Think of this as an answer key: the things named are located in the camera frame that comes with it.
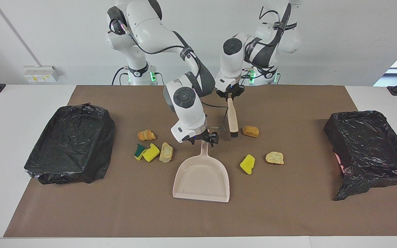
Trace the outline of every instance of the dustpan handle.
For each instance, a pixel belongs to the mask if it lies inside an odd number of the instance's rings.
[[[202,140],[202,149],[200,150],[200,155],[208,155],[208,143]]]

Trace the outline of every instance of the pink dustpan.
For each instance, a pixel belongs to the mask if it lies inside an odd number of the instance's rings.
[[[177,170],[172,196],[226,203],[229,192],[225,166],[208,155],[208,143],[202,141],[200,155],[186,159]]]

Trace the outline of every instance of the rock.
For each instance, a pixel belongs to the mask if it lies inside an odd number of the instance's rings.
[[[156,135],[154,135],[153,132],[151,132],[151,130],[147,129],[144,130],[142,132],[139,132],[137,134],[137,137],[139,138],[139,140],[141,141],[145,141],[145,140],[155,140],[156,139]]]
[[[171,161],[173,151],[174,149],[172,149],[168,143],[164,142],[162,144],[162,151],[160,152],[159,161],[164,163]]]
[[[269,152],[266,155],[266,161],[268,161],[271,164],[278,164],[278,165],[284,165],[284,156],[281,152]]]
[[[243,134],[256,138],[260,134],[260,130],[258,130],[258,127],[245,126],[243,127]]]

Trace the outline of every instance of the yellow rock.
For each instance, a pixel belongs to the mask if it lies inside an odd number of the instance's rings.
[[[252,168],[254,168],[255,157],[248,154],[244,160],[240,163],[240,167],[246,172],[248,175],[252,174]]]
[[[281,152],[273,151],[266,155],[266,161],[271,164],[284,165],[284,156]]]
[[[159,161],[168,163],[172,159],[172,153],[174,149],[168,143],[164,142],[162,144],[162,151],[160,152]]]
[[[258,127],[245,126],[243,127],[243,134],[256,138],[260,134],[260,130],[258,129]]]

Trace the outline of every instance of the black garbage bag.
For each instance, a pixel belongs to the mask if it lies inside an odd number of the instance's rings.
[[[334,200],[397,185],[397,135],[378,111],[334,113],[324,126],[343,167]]]
[[[24,169],[42,184],[91,183],[107,172],[114,121],[89,103],[60,107],[43,130]]]

